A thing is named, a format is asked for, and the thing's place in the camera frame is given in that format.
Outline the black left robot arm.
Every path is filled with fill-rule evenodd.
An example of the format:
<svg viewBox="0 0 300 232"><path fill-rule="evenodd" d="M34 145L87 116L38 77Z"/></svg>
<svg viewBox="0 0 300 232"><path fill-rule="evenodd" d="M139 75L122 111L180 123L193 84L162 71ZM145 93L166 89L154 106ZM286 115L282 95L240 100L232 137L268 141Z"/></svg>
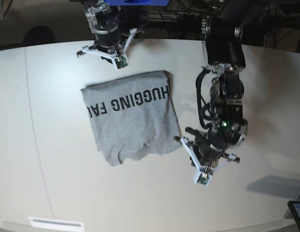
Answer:
<svg viewBox="0 0 300 232"><path fill-rule="evenodd" d="M266 0L227 0L219 13L202 18L208 64L196 79L196 92L200 124L206 131L186 128L195 136L193 142L187 143L192 149L190 158L202 173L213 172L220 158L240 161L226 150L239 146L248 133L240 79L246 67L243 27L256 19L267 4Z"/></svg>

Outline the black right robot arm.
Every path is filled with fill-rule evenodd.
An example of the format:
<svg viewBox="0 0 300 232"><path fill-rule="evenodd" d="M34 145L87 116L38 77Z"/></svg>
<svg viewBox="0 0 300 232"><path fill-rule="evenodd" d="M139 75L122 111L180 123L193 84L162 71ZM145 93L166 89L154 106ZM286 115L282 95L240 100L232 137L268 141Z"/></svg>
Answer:
<svg viewBox="0 0 300 232"><path fill-rule="evenodd" d="M118 8L110 6L104 0L84 0L82 4L95 40L92 46L84 46L77 55L98 55L113 64L116 69L127 66L127 60L123 55L122 32L118 23Z"/></svg>

